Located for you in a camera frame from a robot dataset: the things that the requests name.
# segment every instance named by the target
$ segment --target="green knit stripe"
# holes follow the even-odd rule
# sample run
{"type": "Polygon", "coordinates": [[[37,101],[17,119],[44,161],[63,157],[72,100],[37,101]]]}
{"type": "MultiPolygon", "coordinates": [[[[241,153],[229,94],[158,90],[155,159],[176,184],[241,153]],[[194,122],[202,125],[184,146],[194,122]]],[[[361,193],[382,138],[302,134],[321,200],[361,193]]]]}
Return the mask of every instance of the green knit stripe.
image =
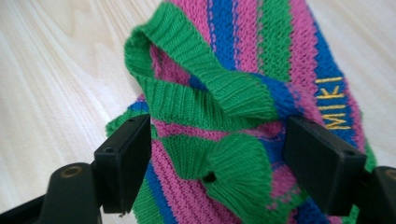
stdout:
{"type": "Polygon", "coordinates": [[[180,178],[198,179],[206,175],[207,155],[215,141],[183,134],[162,138],[162,142],[180,178]]]}
{"type": "Polygon", "coordinates": [[[138,76],[150,108],[150,115],[166,122],[200,127],[206,130],[232,132],[257,127],[259,119],[231,117],[225,114],[209,92],[175,83],[138,76]]]}
{"type": "Polygon", "coordinates": [[[359,215],[359,207],[356,205],[352,206],[352,210],[349,213],[348,217],[342,217],[343,224],[356,224],[356,220],[359,215]]]}
{"type": "Polygon", "coordinates": [[[365,169],[369,172],[372,172],[373,169],[376,167],[376,159],[374,152],[369,144],[368,139],[366,139],[366,146],[364,147],[366,151],[366,156],[367,156],[367,162],[365,165],[365,169]]]}
{"type": "Polygon", "coordinates": [[[133,210],[138,221],[142,220],[145,223],[164,223],[146,178],[143,180],[142,187],[134,201],[133,210]]]}
{"type": "MultiPolygon", "coordinates": [[[[150,42],[200,78],[225,114],[277,119],[274,101],[267,87],[249,74],[225,70],[200,33],[171,3],[162,3],[152,19],[137,27],[125,44],[126,66],[139,83],[141,79],[138,77],[154,79],[149,57],[150,42]]],[[[143,89],[148,87],[148,83],[140,85],[143,89]]]]}
{"type": "Polygon", "coordinates": [[[207,156],[208,172],[216,176],[206,182],[206,193],[218,200],[244,223],[263,223],[270,201],[271,164],[256,137],[233,133],[224,137],[207,156]]]}
{"type": "Polygon", "coordinates": [[[268,77],[290,81],[290,34],[291,15],[289,0],[265,0],[260,24],[265,24],[259,31],[259,58],[263,60],[260,70],[268,77]]]}

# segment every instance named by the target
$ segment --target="pink knit stripe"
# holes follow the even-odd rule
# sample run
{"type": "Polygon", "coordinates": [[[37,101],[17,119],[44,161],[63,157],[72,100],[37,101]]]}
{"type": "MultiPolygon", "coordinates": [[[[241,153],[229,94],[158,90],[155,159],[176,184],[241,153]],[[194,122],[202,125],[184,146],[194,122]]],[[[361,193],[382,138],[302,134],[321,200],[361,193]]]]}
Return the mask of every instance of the pink knit stripe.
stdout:
{"type": "Polygon", "coordinates": [[[290,0],[290,5],[293,27],[290,46],[291,82],[303,87],[308,94],[314,95],[318,90],[314,83],[317,78],[315,68],[318,65],[315,60],[315,56],[318,55],[315,48],[318,40],[315,37],[314,20],[304,0],[290,0]]]}
{"type": "Polygon", "coordinates": [[[331,224],[341,224],[343,220],[340,217],[327,217],[331,224]]]}
{"type": "Polygon", "coordinates": [[[242,130],[241,133],[247,133],[258,138],[274,138],[282,132],[282,122],[274,121],[262,124],[255,129],[242,130]]]}
{"type": "Polygon", "coordinates": [[[198,180],[180,179],[160,141],[152,142],[152,164],[163,194],[179,223],[238,223],[227,208],[210,199],[198,180]]]}
{"type": "Polygon", "coordinates": [[[239,41],[236,45],[240,49],[238,59],[240,67],[238,70],[244,72],[258,73],[257,65],[257,1],[238,1],[236,8],[238,18],[236,24],[239,41]]]}
{"type": "Polygon", "coordinates": [[[136,100],[137,102],[146,102],[146,97],[145,97],[145,95],[143,94],[143,93],[141,93],[140,95],[139,95],[139,97],[137,97],[137,100],[136,100]]]}
{"type": "Polygon", "coordinates": [[[166,123],[161,120],[152,119],[155,127],[157,128],[157,133],[160,137],[167,137],[170,135],[186,134],[194,137],[201,137],[213,141],[219,141],[221,138],[225,137],[227,132],[221,131],[209,131],[192,126],[181,125],[176,123],[166,123]]]}
{"type": "Polygon", "coordinates": [[[361,112],[359,111],[358,103],[350,92],[349,85],[345,78],[344,81],[346,83],[345,93],[347,96],[347,105],[349,105],[352,110],[350,114],[350,117],[353,119],[352,129],[355,131],[355,136],[352,138],[358,146],[359,151],[365,152],[366,139],[364,138],[364,132],[361,126],[361,112]]]}
{"type": "Polygon", "coordinates": [[[298,215],[298,209],[294,208],[293,210],[291,210],[291,212],[289,213],[289,217],[288,217],[288,224],[298,224],[297,220],[295,219],[295,217],[298,215]]]}
{"type": "Polygon", "coordinates": [[[174,82],[180,85],[189,86],[190,74],[186,73],[180,65],[175,63],[165,52],[161,51],[162,59],[162,80],[174,82]]]}
{"type": "Polygon", "coordinates": [[[165,52],[155,45],[151,45],[149,54],[152,59],[151,66],[156,78],[189,86],[190,75],[175,63],[165,52]]]}
{"type": "Polygon", "coordinates": [[[154,76],[158,79],[161,79],[161,76],[163,75],[163,67],[160,59],[160,49],[155,45],[151,45],[149,47],[149,56],[152,59],[151,67],[152,70],[154,70],[154,76]]]}
{"type": "Polygon", "coordinates": [[[195,0],[193,3],[186,0],[170,0],[170,2],[184,11],[206,43],[210,43],[209,26],[207,25],[207,0],[195,0]]]}
{"type": "Polygon", "coordinates": [[[277,198],[288,193],[297,183],[288,166],[283,165],[273,171],[271,197],[277,198]]]}

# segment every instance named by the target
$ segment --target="wood grain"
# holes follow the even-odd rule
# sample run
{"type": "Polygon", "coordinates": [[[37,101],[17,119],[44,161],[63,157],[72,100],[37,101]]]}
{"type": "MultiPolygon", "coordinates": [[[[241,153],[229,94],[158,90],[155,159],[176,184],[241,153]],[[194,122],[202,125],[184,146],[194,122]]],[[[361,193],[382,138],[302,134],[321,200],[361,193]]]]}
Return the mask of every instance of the wood grain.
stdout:
{"type": "MultiPolygon", "coordinates": [[[[159,2],[0,1],[0,213],[43,194],[57,168],[93,160],[105,125],[141,92],[122,46],[159,2]]],[[[396,166],[396,3],[308,3],[361,106],[378,163],[396,166]]]]}

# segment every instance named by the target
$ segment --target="knitted fabric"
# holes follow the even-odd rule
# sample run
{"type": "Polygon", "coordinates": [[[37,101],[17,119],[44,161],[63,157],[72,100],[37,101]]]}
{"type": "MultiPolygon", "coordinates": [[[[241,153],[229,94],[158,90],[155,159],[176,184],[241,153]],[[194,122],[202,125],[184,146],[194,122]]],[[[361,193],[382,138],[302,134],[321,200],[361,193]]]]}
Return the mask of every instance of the knitted fabric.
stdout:
{"type": "Polygon", "coordinates": [[[346,78],[304,0],[174,0],[136,27],[125,63],[143,89],[107,125],[150,113],[142,223],[352,223],[326,217],[282,160],[303,116],[369,155],[346,78]]]}

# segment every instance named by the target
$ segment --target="blue knit stripe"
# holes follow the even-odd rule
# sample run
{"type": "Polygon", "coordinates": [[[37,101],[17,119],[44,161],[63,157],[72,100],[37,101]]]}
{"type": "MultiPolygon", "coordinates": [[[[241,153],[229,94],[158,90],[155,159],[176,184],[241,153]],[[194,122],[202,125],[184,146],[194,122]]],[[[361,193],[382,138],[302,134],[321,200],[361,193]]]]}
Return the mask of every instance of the blue knit stripe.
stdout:
{"type": "Polygon", "coordinates": [[[151,190],[155,203],[157,204],[160,214],[163,217],[164,223],[177,223],[175,216],[172,213],[172,209],[168,205],[166,198],[163,195],[163,189],[161,187],[160,180],[155,174],[154,167],[152,166],[151,162],[148,164],[146,179],[148,181],[148,187],[151,190]]]}
{"type": "Polygon", "coordinates": [[[355,131],[352,129],[352,125],[354,123],[353,118],[351,117],[352,110],[351,107],[348,106],[348,96],[345,94],[346,90],[346,83],[344,81],[343,73],[338,69],[337,65],[335,64],[332,54],[330,53],[329,47],[324,39],[321,31],[317,24],[317,32],[316,38],[318,39],[318,43],[316,48],[318,50],[318,55],[315,57],[315,60],[318,63],[317,68],[315,69],[315,73],[317,74],[317,85],[318,91],[316,92],[315,96],[318,99],[318,106],[329,106],[329,105],[345,105],[345,108],[334,108],[334,109],[326,109],[321,110],[322,116],[332,116],[331,119],[323,119],[326,125],[334,123],[334,119],[340,119],[344,122],[337,126],[342,127],[349,127],[349,129],[336,129],[331,130],[332,133],[338,135],[345,141],[347,141],[352,146],[356,147],[357,144],[353,140],[353,136],[355,136],[355,131]],[[340,78],[340,80],[332,80],[326,81],[323,83],[318,83],[318,80],[324,78],[340,78]],[[329,99],[320,99],[325,94],[332,94],[332,95],[340,95],[344,94],[344,97],[331,97],[329,99]]]}
{"type": "Polygon", "coordinates": [[[299,224],[328,224],[329,220],[320,212],[312,198],[308,198],[297,207],[297,215],[294,219],[299,224]]]}
{"type": "Polygon", "coordinates": [[[274,99],[274,105],[279,119],[285,120],[290,115],[302,115],[304,113],[302,108],[295,107],[293,97],[284,82],[256,73],[251,73],[251,75],[259,78],[261,83],[266,85],[268,91],[271,93],[271,97],[274,99]]]}
{"type": "Polygon", "coordinates": [[[224,68],[236,70],[233,58],[235,41],[233,31],[236,25],[233,24],[233,11],[234,13],[236,11],[233,7],[236,4],[233,6],[233,1],[208,0],[207,5],[209,27],[214,28],[214,30],[210,29],[212,50],[224,68]]]}
{"type": "Polygon", "coordinates": [[[128,107],[129,110],[137,110],[137,111],[143,111],[143,112],[149,112],[149,106],[148,103],[146,102],[135,102],[132,105],[128,107]]]}

